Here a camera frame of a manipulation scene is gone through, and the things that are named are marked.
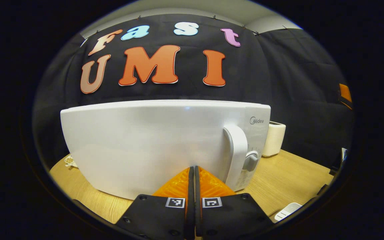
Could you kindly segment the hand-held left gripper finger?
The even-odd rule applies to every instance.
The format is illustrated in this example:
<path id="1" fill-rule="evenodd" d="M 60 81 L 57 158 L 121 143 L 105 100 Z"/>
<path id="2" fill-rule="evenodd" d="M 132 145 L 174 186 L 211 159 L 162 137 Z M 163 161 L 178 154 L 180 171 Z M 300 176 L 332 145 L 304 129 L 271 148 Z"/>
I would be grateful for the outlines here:
<path id="1" fill-rule="evenodd" d="M 195 166 L 195 232 L 203 240 L 251 240 L 274 223 L 249 193 L 236 194 Z"/>
<path id="2" fill-rule="evenodd" d="M 194 168 L 184 169 L 153 195 L 138 195 L 116 226 L 146 240 L 195 239 Z"/>

